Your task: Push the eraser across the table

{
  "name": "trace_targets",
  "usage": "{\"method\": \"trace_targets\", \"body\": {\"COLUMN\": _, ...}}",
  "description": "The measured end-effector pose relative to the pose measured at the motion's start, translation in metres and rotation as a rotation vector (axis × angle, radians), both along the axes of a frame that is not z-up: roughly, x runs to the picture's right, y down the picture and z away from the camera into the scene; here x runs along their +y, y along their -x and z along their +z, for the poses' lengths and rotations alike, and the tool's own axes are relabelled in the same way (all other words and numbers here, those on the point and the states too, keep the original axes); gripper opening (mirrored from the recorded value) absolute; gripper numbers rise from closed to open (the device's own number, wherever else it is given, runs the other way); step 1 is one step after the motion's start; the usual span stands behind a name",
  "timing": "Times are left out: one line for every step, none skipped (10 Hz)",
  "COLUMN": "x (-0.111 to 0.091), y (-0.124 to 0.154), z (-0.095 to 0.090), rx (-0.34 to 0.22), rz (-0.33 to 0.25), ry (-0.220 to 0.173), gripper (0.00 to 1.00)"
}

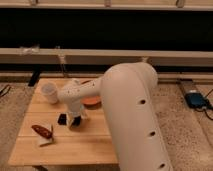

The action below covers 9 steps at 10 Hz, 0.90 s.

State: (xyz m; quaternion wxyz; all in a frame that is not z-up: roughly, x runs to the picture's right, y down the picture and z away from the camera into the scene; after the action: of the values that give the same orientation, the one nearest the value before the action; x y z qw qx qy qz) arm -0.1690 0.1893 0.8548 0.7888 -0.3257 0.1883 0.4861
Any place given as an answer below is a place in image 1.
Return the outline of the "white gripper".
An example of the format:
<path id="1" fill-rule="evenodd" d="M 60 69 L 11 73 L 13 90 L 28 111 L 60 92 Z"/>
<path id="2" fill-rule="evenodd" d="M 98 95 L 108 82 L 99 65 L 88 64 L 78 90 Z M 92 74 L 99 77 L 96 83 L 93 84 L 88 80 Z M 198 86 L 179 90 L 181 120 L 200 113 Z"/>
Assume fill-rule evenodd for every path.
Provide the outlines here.
<path id="1" fill-rule="evenodd" d="M 81 103 L 80 100 L 71 101 L 67 104 L 67 114 L 66 114 L 66 124 L 68 127 L 72 126 L 74 122 L 74 118 L 78 117 L 78 126 L 81 123 L 88 119 L 87 114 L 85 114 L 84 105 Z"/>

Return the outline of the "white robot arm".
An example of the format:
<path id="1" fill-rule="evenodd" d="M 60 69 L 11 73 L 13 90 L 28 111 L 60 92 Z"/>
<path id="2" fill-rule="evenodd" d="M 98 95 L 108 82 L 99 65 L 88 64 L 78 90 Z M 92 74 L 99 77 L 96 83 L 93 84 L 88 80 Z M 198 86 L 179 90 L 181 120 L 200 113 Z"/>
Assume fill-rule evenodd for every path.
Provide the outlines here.
<path id="1" fill-rule="evenodd" d="M 150 64 L 124 63 L 83 85 L 66 84 L 58 98 L 76 117 L 82 98 L 101 97 L 120 171 L 173 171 L 150 98 L 157 82 Z"/>

